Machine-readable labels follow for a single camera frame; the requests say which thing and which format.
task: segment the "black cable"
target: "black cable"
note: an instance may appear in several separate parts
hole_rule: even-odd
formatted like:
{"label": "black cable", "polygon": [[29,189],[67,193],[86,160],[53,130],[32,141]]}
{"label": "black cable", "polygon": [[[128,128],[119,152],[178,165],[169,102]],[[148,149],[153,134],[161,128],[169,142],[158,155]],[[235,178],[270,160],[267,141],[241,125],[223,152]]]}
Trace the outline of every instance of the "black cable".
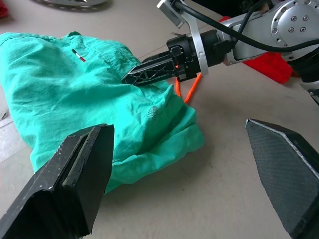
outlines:
{"label": "black cable", "polygon": [[225,32],[226,34],[237,38],[238,40],[251,45],[253,47],[259,48],[261,50],[264,51],[271,51],[271,52],[291,52],[291,51],[297,51],[300,50],[302,48],[308,47],[308,46],[313,46],[313,45],[318,45],[319,44],[319,39],[316,40],[311,40],[311,41],[307,41],[295,46],[290,46],[290,47],[274,47],[274,46],[269,46],[269,45],[265,45],[263,43],[260,43],[258,41],[255,41],[254,39],[251,39],[245,35],[243,35],[242,33],[239,33],[203,14],[201,14],[200,12],[197,12],[196,10],[192,9],[189,6],[186,6],[184,4],[182,4],[179,1],[175,1],[174,2],[174,6],[177,7],[178,9],[187,12],[188,14],[198,18],[199,20],[207,23],[208,25],[211,25],[213,27],[215,27],[216,29],[219,29],[223,32]]}
{"label": "black cable", "polygon": [[249,20],[249,18],[251,17],[251,15],[257,11],[259,8],[261,8],[266,2],[268,2],[268,0],[260,0],[259,2],[257,2],[255,5],[252,6],[251,9],[249,9],[249,11],[247,12],[247,14],[245,15],[243,21],[241,22],[240,24],[240,27],[239,27],[239,30],[238,32],[239,33],[243,33],[244,31],[244,28]]}

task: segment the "orange string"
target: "orange string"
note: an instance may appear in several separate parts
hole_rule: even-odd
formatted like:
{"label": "orange string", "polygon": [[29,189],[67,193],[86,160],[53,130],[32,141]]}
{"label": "orange string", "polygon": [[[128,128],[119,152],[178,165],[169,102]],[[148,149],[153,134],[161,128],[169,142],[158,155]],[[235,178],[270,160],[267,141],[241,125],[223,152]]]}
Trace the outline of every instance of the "orange string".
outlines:
{"label": "orange string", "polygon": [[[190,88],[190,90],[189,90],[189,92],[187,94],[187,97],[186,97],[186,99],[184,101],[185,103],[188,103],[190,101],[190,99],[192,98],[192,96],[193,96],[193,94],[195,92],[195,89],[196,89],[197,85],[199,84],[201,78],[202,78],[202,74],[199,73],[198,76],[196,77],[196,80],[195,80],[194,84],[192,85],[192,87]],[[175,79],[175,90],[176,90],[176,94],[181,97],[180,84],[179,84],[179,81],[177,80],[177,77]]]}

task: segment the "concrete floor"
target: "concrete floor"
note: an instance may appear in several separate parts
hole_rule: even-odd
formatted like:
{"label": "concrete floor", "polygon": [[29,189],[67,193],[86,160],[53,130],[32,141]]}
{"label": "concrete floor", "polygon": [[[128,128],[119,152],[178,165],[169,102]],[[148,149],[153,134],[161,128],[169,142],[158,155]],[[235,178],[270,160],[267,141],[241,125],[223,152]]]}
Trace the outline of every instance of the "concrete floor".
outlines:
{"label": "concrete floor", "polygon": [[[118,40],[140,59],[165,51],[178,30],[157,8],[159,0],[113,0],[104,11],[52,9],[31,0],[4,0],[10,17],[0,33],[63,36],[79,31]],[[219,16],[193,4],[210,17]],[[200,22],[201,31],[211,29]],[[184,95],[192,81],[184,82]],[[0,91],[0,112],[5,111]],[[247,118],[299,132],[319,149],[318,107],[294,79],[280,85],[244,64],[210,68],[190,105],[206,144],[175,165],[118,188],[103,198],[90,239],[288,239],[263,189],[248,136]],[[31,149],[10,118],[0,121],[0,217],[32,176]]]}

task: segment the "teal cloth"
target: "teal cloth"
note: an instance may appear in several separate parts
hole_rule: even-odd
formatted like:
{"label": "teal cloth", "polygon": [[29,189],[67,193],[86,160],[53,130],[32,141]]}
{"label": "teal cloth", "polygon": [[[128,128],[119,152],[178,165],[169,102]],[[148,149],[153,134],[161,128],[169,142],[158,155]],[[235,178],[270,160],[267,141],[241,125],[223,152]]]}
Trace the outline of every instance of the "teal cloth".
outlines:
{"label": "teal cloth", "polygon": [[[75,49],[86,62],[73,52]],[[82,128],[115,127],[109,192],[175,163],[204,144],[195,110],[159,82],[121,84],[140,62],[129,49],[72,32],[62,38],[0,36],[0,82],[16,128],[37,171],[64,138]]]}

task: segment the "red fabric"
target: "red fabric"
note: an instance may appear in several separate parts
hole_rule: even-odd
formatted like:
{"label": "red fabric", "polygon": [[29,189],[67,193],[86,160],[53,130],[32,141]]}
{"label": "red fabric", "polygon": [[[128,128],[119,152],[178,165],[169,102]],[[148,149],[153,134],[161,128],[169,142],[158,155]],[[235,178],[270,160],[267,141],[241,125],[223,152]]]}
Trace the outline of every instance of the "red fabric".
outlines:
{"label": "red fabric", "polygon": [[[219,21],[228,19],[230,17],[225,16]],[[284,61],[280,53],[267,52],[255,59],[245,61],[244,64],[281,84],[287,82],[293,74],[292,68]]]}
{"label": "red fabric", "polygon": [[5,16],[8,16],[8,8],[6,8],[2,0],[0,0],[0,17]]}

